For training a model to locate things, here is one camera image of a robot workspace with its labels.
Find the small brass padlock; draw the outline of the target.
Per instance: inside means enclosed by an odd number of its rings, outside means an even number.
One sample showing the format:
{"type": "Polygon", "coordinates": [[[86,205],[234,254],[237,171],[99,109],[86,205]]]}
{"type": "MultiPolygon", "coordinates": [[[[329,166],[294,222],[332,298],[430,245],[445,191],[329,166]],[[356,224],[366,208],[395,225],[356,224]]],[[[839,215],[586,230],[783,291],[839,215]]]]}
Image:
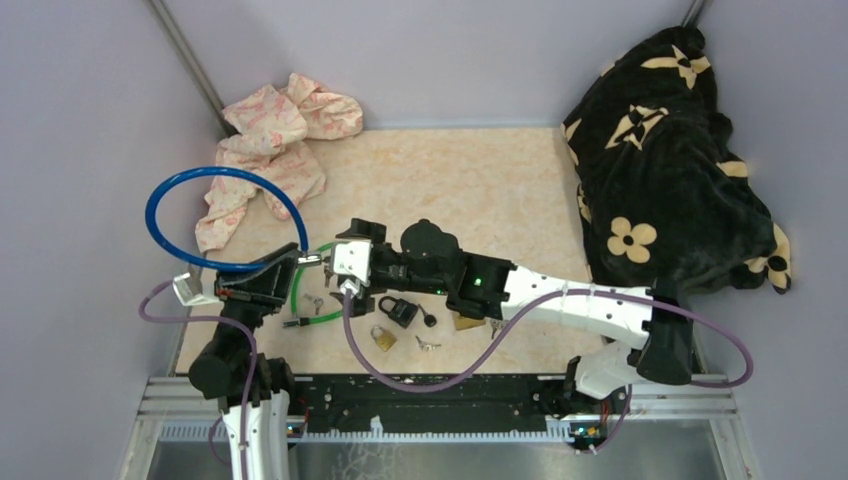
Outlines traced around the small brass padlock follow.
{"type": "Polygon", "coordinates": [[[397,337],[389,330],[375,325],[370,330],[370,336],[375,345],[383,352],[390,351],[397,342],[397,337]]]}

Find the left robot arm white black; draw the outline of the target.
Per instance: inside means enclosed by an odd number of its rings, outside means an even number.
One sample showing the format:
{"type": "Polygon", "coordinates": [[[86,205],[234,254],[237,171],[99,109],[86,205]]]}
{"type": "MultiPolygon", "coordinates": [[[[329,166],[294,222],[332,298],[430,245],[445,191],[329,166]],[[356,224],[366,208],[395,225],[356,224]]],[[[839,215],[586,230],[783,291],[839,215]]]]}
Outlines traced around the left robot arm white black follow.
{"type": "Polygon", "coordinates": [[[203,295],[222,303],[211,340],[191,363],[189,381],[218,403],[231,432],[235,479],[270,479],[269,416],[292,411],[300,388],[282,358],[259,352],[255,332],[288,302],[301,251],[288,243],[244,272],[218,272],[203,295]]]}

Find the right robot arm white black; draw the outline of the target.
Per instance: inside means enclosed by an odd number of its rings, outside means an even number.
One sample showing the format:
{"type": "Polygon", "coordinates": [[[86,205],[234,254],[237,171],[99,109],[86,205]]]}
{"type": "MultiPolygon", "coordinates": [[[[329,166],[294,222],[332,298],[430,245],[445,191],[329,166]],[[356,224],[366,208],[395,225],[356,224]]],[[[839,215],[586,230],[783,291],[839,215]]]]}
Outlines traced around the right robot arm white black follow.
{"type": "Polygon", "coordinates": [[[601,350],[570,360],[563,398],[590,411],[614,391],[640,381],[687,385],[693,376],[692,317],[674,292],[612,287],[556,278],[463,250],[455,235],[422,219],[407,227],[400,247],[384,225],[354,218],[336,237],[325,262],[343,304],[344,329],[374,309],[389,291],[441,296],[446,308],[469,319],[503,322],[501,333],[468,368],[473,373],[521,321],[549,322],[610,339],[601,350]]]}

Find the black padlock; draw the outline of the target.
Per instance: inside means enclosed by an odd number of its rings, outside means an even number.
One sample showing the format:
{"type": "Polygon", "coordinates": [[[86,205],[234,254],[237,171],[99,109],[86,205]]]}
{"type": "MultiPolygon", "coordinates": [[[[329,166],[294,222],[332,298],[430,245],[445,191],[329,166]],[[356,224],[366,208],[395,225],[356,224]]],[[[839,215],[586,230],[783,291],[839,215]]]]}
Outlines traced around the black padlock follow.
{"type": "Polygon", "coordinates": [[[407,329],[419,312],[419,306],[411,301],[384,296],[377,302],[378,309],[391,321],[407,329]]]}

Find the small padlock keys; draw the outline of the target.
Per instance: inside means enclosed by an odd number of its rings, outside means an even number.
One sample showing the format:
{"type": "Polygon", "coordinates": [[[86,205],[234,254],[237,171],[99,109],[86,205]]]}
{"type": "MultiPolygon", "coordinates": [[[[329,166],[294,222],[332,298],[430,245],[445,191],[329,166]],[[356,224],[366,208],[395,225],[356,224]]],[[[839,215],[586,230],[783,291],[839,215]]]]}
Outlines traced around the small padlock keys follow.
{"type": "Polygon", "coordinates": [[[425,351],[425,352],[434,351],[434,350],[441,347],[441,345],[439,343],[432,343],[432,342],[425,341],[418,335],[415,336],[415,339],[416,339],[416,342],[418,344],[419,349],[422,350],[422,351],[425,351]]]}

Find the large brass padlock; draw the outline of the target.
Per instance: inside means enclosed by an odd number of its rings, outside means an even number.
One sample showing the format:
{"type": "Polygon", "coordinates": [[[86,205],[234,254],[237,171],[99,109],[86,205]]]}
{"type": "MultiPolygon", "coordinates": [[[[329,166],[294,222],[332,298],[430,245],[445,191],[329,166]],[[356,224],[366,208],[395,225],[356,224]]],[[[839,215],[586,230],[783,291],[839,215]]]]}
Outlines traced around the large brass padlock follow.
{"type": "Polygon", "coordinates": [[[486,324],[486,320],[455,315],[453,318],[453,324],[456,331],[465,331],[484,326],[486,324]]]}

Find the black padlock key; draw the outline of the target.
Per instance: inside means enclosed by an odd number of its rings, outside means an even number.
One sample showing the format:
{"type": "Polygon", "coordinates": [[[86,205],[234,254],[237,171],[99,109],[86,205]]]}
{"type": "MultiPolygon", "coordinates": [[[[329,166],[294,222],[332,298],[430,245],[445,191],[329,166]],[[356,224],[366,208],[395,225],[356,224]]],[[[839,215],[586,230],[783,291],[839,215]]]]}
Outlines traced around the black padlock key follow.
{"type": "Polygon", "coordinates": [[[433,328],[437,325],[438,319],[434,314],[429,313],[423,305],[419,304],[418,308],[423,315],[423,322],[427,328],[433,328]]]}

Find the green cable lock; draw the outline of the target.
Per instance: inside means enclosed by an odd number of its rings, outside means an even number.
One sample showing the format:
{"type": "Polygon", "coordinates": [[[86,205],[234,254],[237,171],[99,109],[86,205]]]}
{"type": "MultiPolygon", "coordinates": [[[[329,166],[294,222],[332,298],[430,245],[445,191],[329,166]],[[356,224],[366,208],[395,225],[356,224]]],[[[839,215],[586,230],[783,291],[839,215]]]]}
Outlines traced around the green cable lock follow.
{"type": "Polygon", "coordinates": [[[342,317],[342,311],[341,310],[337,310],[335,312],[327,313],[327,314],[323,314],[323,315],[320,314],[317,317],[315,317],[313,315],[312,316],[306,316],[306,317],[299,315],[299,308],[298,308],[298,300],[300,299],[299,288],[300,288],[300,283],[301,283],[304,272],[305,272],[304,269],[300,269],[300,270],[297,271],[297,273],[293,277],[291,294],[290,294],[290,298],[289,298],[289,300],[290,300],[289,307],[290,307],[290,313],[291,313],[292,318],[290,320],[284,321],[282,323],[283,328],[295,328],[295,327],[306,327],[306,326],[318,325],[318,324],[323,324],[323,323],[327,323],[327,322],[330,322],[330,321],[334,321],[334,320],[340,319],[342,317]]]}

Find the blue cable lock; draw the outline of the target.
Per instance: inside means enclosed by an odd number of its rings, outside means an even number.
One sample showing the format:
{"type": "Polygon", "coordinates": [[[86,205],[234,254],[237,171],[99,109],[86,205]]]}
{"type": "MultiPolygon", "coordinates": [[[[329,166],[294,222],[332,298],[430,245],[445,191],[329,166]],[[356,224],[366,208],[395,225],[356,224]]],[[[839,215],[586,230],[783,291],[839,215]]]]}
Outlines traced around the blue cable lock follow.
{"type": "Polygon", "coordinates": [[[309,234],[304,219],[294,201],[281,188],[277,187],[269,180],[245,170],[233,167],[205,166],[188,169],[168,177],[162,181],[148,197],[144,210],[145,227],[152,240],[164,251],[190,265],[221,272],[245,271],[248,269],[248,265],[251,264],[212,261],[204,257],[190,254],[170,242],[160,229],[157,220],[157,212],[165,195],[173,188],[183,183],[204,177],[229,177],[244,180],[260,187],[267,193],[271,193],[272,196],[279,200],[285,207],[290,218],[294,222],[301,250],[303,252],[308,252],[310,250],[309,234]]]}

